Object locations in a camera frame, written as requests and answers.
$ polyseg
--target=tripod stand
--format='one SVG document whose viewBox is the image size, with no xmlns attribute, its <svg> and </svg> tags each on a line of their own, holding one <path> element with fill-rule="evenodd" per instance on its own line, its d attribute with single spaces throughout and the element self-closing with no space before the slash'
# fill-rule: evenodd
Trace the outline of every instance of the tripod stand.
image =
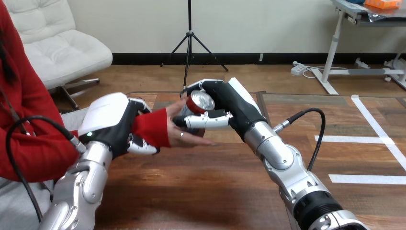
<svg viewBox="0 0 406 230">
<path fill-rule="evenodd" d="M 221 64 L 217 57 L 196 37 L 196 35 L 194 35 L 194 32 L 192 31 L 192 8 L 191 8 L 191 0 L 188 0 L 188 8 L 189 8 L 189 12 L 188 12 L 188 16 L 189 16 L 189 31 L 186 33 L 186 36 L 182 39 L 182 41 L 179 43 L 179 45 L 172 51 L 172 53 L 169 55 L 169 60 L 172 58 L 172 55 L 176 52 L 176 50 L 178 50 L 178 48 L 182 45 L 182 43 L 186 40 L 186 38 L 188 39 L 188 50 L 187 50 L 187 55 L 186 55 L 186 66 L 185 66 L 185 78 L 183 79 L 183 88 L 186 88 L 186 78 L 188 76 L 188 70 L 189 70 L 189 65 L 190 65 L 190 61 L 192 58 L 192 37 L 194 39 L 196 39 L 196 41 L 203 46 L 203 48 L 212 56 L 212 58 L 219 63 L 219 65 L 221 65 L 227 72 L 228 69 Z M 166 58 L 162 64 L 161 67 L 165 64 L 166 60 L 168 58 Z"/>
</svg>

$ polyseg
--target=black baseboard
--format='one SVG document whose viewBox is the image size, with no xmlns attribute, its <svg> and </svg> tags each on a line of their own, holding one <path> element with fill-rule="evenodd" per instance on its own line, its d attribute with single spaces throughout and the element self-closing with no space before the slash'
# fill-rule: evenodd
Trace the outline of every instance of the black baseboard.
<svg viewBox="0 0 406 230">
<path fill-rule="evenodd" d="M 323 64 L 327 60 L 327 53 L 267 53 L 259 61 L 260 54 L 216 54 L 217 59 L 224 65 L 290 65 L 294 61 L 302 64 Z M 383 64 L 384 61 L 394 59 L 396 54 L 378 53 L 337 53 L 333 64 L 354 64 L 355 59 L 367 64 Z M 113 65 L 160 65 L 169 54 L 165 53 L 114 53 Z M 166 65 L 184 65 L 186 54 L 174 54 Z M 193 54 L 192 65 L 218 64 L 209 54 Z"/>
</svg>

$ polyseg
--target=chair leg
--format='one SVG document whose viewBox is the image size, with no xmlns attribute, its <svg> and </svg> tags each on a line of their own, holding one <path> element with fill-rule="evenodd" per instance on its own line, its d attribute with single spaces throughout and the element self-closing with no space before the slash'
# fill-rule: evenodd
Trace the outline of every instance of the chair leg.
<svg viewBox="0 0 406 230">
<path fill-rule="evenodd" d="M 92 84 L 92 83 L 96 83 L 98 84 L 100 82 L 100 79 L 98 78 L 94 78 L 94 79 L 88 79 L 88 80 L 80 80 L 78 82 L 75 83 L 71 83 L 71 84 L 66 84 L 65 85 L 65 89 L 71 89 L 74 87 L 78 87 L 78 86 L 82 86 L 82 85 L 87 85 L 87 84 Z"/>
<path fill-rule="evenodd" d="M 58 87 L 60 91 L 68 98 L 69 103 L 72 105 L 74 110 L 78 110 L 79 106 L 76 104 L 76 102 L 73 100 L 73 98 L 70 96 L 70 94 L 67 92 L 65 86 L 59 86 Z"/>
</svg>

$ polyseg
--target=white wall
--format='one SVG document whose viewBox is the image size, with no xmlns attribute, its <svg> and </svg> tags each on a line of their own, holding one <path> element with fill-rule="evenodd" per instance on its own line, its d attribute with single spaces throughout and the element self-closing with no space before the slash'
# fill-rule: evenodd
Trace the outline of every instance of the white wall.
<svg viewBox="0 0 406 230">
<path fill-rule="evenodd" d="M 188 29 L 187 0 L 69 4 L 77 29 L 114 53 L 169 53 Z M 329 0 L 192 0 L 193 30 L 214 53 L 328 52 L 337 19 Z M 338 52 L 395 53 L 406 46 L 401 40 L 406 27 L 359 28 L 345 21 Z M 194 42 L 193 52 L 205 51 Z"/>
</svg>

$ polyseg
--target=black cable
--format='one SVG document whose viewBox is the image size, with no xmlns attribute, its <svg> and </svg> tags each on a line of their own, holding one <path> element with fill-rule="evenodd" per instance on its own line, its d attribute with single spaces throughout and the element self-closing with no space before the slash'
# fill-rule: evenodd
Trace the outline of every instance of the black cable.
<svg viewBox="0 0 406 230">
<path fill-rule="evenodd" d="M 305 115 L 305 114 L 307 114 L 309 112 L 318 112 L 320 114 L 320 116 L 321 116 L 320 134 L 318 135 L 315 151 L 313 152 L 313 156 L 312 156 L 312 158 L 311 158 L 311 160 L 309 162 L 309 166 L 307 167 L 307 170 L 311 171 L 312 167 L 313 167 L 313 164 L 316 161 L 317 153 L 318 153 L 318 151 L 320 149 L 321 140 L 323 139 L 323 135 L 324 135 L 324 130 L 326 129 L 326 116 L 324 115 L 323 111 L 321 111 L 321 109 L 310 108 L 310 109 L 306 109 L 306 110 L 303 110 L 303 111 L 300 111 L 300 112 L 296 113 L 295 115 L 291 116 L 287 120 L 289 121 L 290 124 L 292 124 L 295 120 L 297 120 L 298 118 L 302 117 L 303 115 Z"/>
<path fill-rule="evenodd" d="M 38 221 L 41 222 L 42 220 L 42 213 L 41 210 L 39 208 L 38 202 L 35 199 L 35 196 L 33 194 L 33 191 L 31 190 L 31 187 L 29 186 L 29 184 L 27 183 L 26 179 L 23 176 L 23 173 L 20 171 L 20 169 L 18 168 L 15 159 L 13 157 L 12 154 L 12 150 L 11 150 L 11 135 L 13 134 L 13 131 L 22 123 L 26 122 L 26 121 L 31 121 L 31 120 L 43 120 L 48 122 L 49 124 L 51 124 L 54 128 L 56 128 L 59 132 L 61 132 L 65 138 L 67 140 L 71 140 L 72 138 L 74 138 L 73 134 L 71 134 L 69 131 L 67 131 L 64 127 L 62 127 L 60 124 L 56 123 L 55 121 L 43 117 L 43 116 L 30 116 L 30 117 L 25 117 L 25 118 L 21 118 L 20 120 L 16 121 L 11 128 L 9 129 L 9 131 L 7 131 L 7 135 L 6 135 L 6 150 L 7 150 L 7 155 L 9 157 L 10 163 L 15 171 L 15 173 L 17 174 L 18 178 L 21 180 L 22 184 L 24 185 L 25 189 L 27 190 L 28 196 L 30 197 L 35 211 L 37 213 L 37 217 L 38 217 Z"/>
</svg>

